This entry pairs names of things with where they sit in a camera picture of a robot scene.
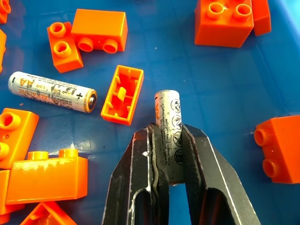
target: lego brick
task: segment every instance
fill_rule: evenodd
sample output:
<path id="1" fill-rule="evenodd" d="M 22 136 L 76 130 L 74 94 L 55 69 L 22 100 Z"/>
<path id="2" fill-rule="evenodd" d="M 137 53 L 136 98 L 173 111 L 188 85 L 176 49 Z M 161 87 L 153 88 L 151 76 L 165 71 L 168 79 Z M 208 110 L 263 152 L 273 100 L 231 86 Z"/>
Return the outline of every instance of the lego brick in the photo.
<path id="1" fill-rule="evenodd" d="M 6 23 L 8 20 L 8 14 L 11 13 L 9 0 L 0 1 L 0 24 Z"/>
<path id="2" fill-rule="evenodd" d="M 41 202 L 20 225 L 76 225 L 56 202 Z"/>
<path id="3" fill-rule="evenodd" d="M 251 0 L 198 0 L 196 45 L 240 48 L 253 27 Z"/>
<path id="4" fill-rule="evenodd" d="M 78 9 L 71 33 L 83 51 L 125 51 L 128 27 L 126 13 Z"/>
<path id="5" fill-rule="evenodd" d="M 271 14 L 268 0 L 252 0 L 254 33 L 256 36 L 271 32 Z"/>
<path id="6" fill-rule="evenodd" d="M 24 160 L 39 116 L 9 109 L 0 114 L 0 168 L 10 169 L 14 161 Z"/>
<path id="7" fill-rule="evenodd" d="M 143 70 L 118 65 L 101 111 L 103 119 L 131 125 L 143 80 Z"/>
<path id="8" fill-rule="evenodd" d="M 300 116 L 273 118 L 256 126 L 255 142 L 265 156 L 262 167 L 275 183 L 300 183 L 299 127 Z"/>
<path id="9" fill-rule="evenodd" d="M 0 30 L 0 73 L 2 72 L 2 61 L 3 61 L 3 55 L 4 52 L 6 51 L 6 47 L 5 47 L 5 43 L 6 43 L 6 34 Z"/>
<path id="10" fill-rule="evenodd" d="M 8 190 L 9 170 L 0 171 L 0 224 L 7 223 L 10 218 L 10 213 L 25 208 L 25 204 L 6 205 L 5 199 Z"/>
<path id="11" fill-rule="evenodd" d="M 79 49 L 71 35 L 70 22 L 55 22 L 47 28 L 53 64 L 60 73 L 82 68 Z"/>
<path id="12" fill-rule="evenodd" d="M 62 149 L 58 158 L 35 151 L 28 153 L 28 160 L 14 162 L 6 204 L 78 199 L 87 192 L 88 160 L 78 150 Z"/>

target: plastic toy block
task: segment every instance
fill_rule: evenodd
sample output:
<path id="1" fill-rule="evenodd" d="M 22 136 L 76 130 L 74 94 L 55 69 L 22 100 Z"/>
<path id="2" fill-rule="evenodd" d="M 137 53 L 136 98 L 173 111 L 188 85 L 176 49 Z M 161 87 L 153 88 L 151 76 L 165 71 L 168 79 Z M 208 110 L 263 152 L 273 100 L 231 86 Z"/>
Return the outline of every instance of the plastic toy block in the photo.
<path id="1" fill-rule="evenodd" d="M 5 43 L 6 43 L 6 34 L 2 30 L 0 30 L 0 73 L 2 71 L 3 55 L 6 50 Z"/>
<path id="2" fill-rule="evenodd" d="M 143 80 L 143 70 L 118 65 L 102 108 L 103 119 L 131 125 Z"/>
<path id="3" fill-rule="evenodd" d="M 25 204 L 6 205 L 5 199 L 8 190 L 9 170 L 0 171 L 0 224 L 7 223 L 10 219 L 10 213 L 25 208 Z"/>
<path id="4" fill-rule="evenodd" d="M 198 0 L 196 45 L 240 48 L 253 27 L 251 0 Z"/>
<path id="5" fill-rule="evenodd" d="M 300 116 L 273 118 L 256 126 L 255 142 L 265 156 L 262 167 L 275 183 L 300 183 L 299 127 Z"/>
<path id="6" fill-rule="evenodd" d="M 8 0 L 0 0 L 0 24 L 6 23 L 8 14 L 11 13 L 11 8 Z"/>
<path id="7" fill-rule="evenodd" d="M 71 35 L 70 22 L 55 22 L 47 28 L 53 64 L 60 73 L 82 68 L 83 61 Z"/>
<path id="8" fill-rule="evenodd" d="M 58 158 L 34 151 L 28 160 L 14 162 L 6 204 L 78 199 L 87 192 L 88 160 L 79 157 L 78 150 L 62 149 Z"/>
<path id="9" fill-rule="evenodd" d="M 4 109 L 0 114 L 0 168 L 10 169 L 24 160 L 39 116 L 28 111 Z"/>
<path id="10" fill-rule="evenodd" d="M 93 49 L 123 52 L 128 33 L 126 13 L 78 9 L 71 33 L 78 47 L 85 52 Z"/>
<path id="11" fill-rule="evenodd" d="M 21 225 L 76 225 L 55 202 L 41 202 Z"/>
<path id="12" fill-rule="evenodd" d="M 254 33 L 256 36 L 271 32 L 271 15 L 268 0 L 252 0 Z"/>

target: battery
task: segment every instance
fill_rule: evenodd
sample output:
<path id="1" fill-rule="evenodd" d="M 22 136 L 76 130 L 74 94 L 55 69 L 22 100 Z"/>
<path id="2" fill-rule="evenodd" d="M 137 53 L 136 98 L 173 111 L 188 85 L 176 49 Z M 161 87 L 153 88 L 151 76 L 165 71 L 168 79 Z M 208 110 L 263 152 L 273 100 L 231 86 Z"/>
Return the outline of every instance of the battery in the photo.
<path id="1" fill-rule="evenodd" d="M 8 88 L 15 95 L 84 113 L 92 112 L 97 101 L 94 89 L 23 72 L 14 72 L 10 76 Z"/>
<path id="2" fill-rule="evenodd" d="M 162 133 L 164 160 L 170 184 L 183 183 L 182 121 L 179 93 L 162 90 L 155 94 L 156 125 Z"/>

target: silver battery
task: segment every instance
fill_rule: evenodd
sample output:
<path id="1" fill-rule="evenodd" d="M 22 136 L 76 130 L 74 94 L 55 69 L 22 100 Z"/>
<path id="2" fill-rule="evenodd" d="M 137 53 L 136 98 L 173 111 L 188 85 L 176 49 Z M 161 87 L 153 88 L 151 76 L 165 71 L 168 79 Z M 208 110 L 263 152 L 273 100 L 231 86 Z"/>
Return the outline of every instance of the silver battery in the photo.
<path id="1" fill-rule="evenodd" d="M 94 89 L 23 72 L 14 72 L 10 76 L 8 88 L 15 95 L 84 113 L 92 112 L 97 100 Z"/>
<path id="2" fill-rule="evenodd" d="M 179 93 L 162 90 L 155 94 L 156 125 L 161 129 L 165 165 L 171 184 L 183 183 L 182 121 Z"/>

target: blue container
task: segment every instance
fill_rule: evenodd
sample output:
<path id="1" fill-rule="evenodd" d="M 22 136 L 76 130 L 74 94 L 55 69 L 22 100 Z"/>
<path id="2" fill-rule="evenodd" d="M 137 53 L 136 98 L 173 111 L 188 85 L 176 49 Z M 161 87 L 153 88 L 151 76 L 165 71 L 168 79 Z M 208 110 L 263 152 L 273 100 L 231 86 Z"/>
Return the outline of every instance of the blue container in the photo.
<path id="1" fill-rule="evenodd" d="M 237 171 L 262 225 L 300 222 L 300 186 L 273 184 L 264 174 L 255 126 L 276 116 L 300 113 L 300 1 L 269 0 L 273 30 L 249 36 L 240 49 L 194 45 L 196 0 L 11 0 L 12 13 L 0 28 L 7 34 L 0 74 L 0 110 L 40 116 L 30 151 L 75 146 L 89 159 L 89 194 L 59 205 L 79 225 L 101 223 L 110 175 L 132 134 L 155 122 L 154 94 L 180 93 L 183 122 L 201 128 Z M 84 68 L 59 74 L 46 28 L 72 22 L 77 8 L 125 11 L 129 35 L 125 52 L 83 52 Z M 145 79 L 130 127 L 100 117 L 117 65 L 144 70 Z M 94 88 L 92 114 L 13 95 L 7 81 L 23 71 Z M 170 188 L 170 224 L 190 224 L 184 185 Z M 20 224 L 36 204 L 12 213 Z"/>

